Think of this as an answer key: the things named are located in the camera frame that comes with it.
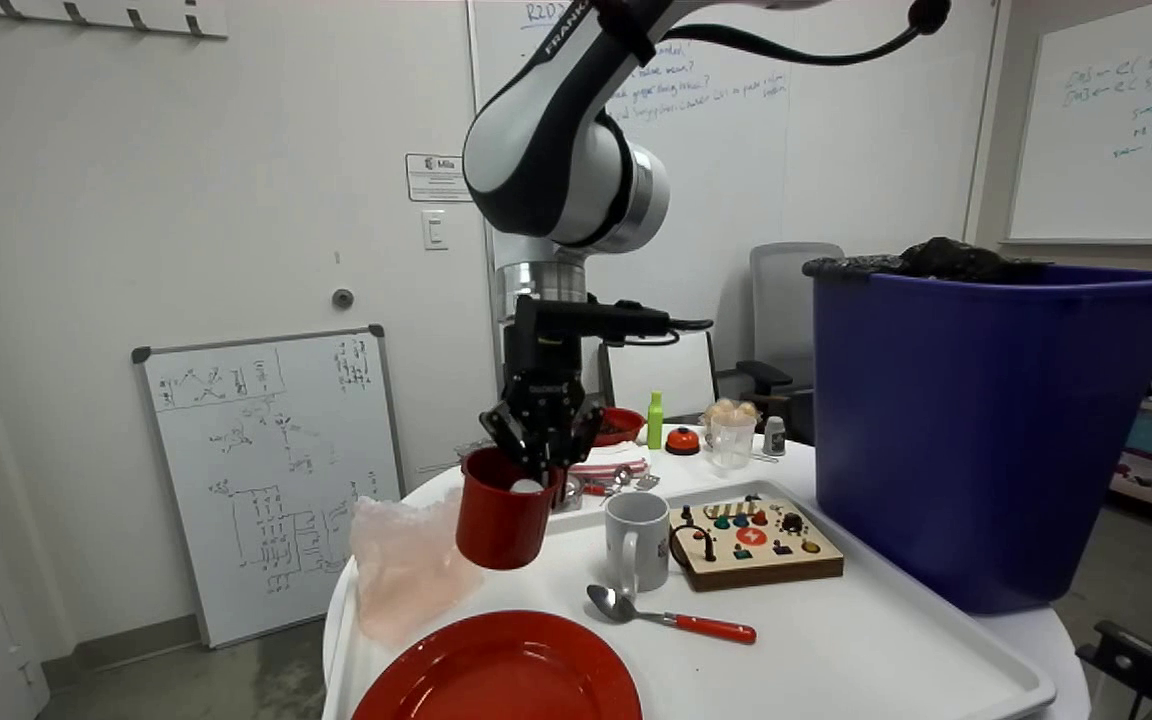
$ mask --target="small cup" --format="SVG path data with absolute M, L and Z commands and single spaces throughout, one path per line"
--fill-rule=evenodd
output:
M 607 573 L 617 589 L 650 591 L 667 577 L 667 503 L 650 492 L 607 500 Z
M 457 547 L 479 567 L 533 565 L 543 544 L 552 483 L 529 479 L 498 448 L 469 451 L 458 475 Z
M 714 400 L 702 416 L 706 460 L 727 472 L 750 460 L 759 413 L 750 406 Z

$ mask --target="wooden tray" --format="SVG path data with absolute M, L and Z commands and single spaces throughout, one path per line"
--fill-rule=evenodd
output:
M 844 577 L 844 552 L 773 492 L 677 503 L 667 527 L 667 552 L 697 591 Z

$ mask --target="white wall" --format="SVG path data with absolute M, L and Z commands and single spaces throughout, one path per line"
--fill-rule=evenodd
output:
M 0 26 L 0 475 L 58 598 L 44 658 L 191 611 L 136 343 L 383 326 L 407 479 L 493 400 L 477 213 L 429 257 L 402 200 L 402 151 L 471 113 L 458 0 L 237 0 L 228 28 Z

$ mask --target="light switch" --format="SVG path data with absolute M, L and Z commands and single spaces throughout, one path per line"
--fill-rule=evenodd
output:
M 448 253 L 448 213 L 444 210 L 418 210 L 418 246 L 423 246 L 423 253 Z

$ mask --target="red plate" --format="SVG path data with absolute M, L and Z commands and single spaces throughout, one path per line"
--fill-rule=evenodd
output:
M 390 659 L 354 720 L 640 720 L 621 658 L 587 628 L 543 611 L 448 624 Z

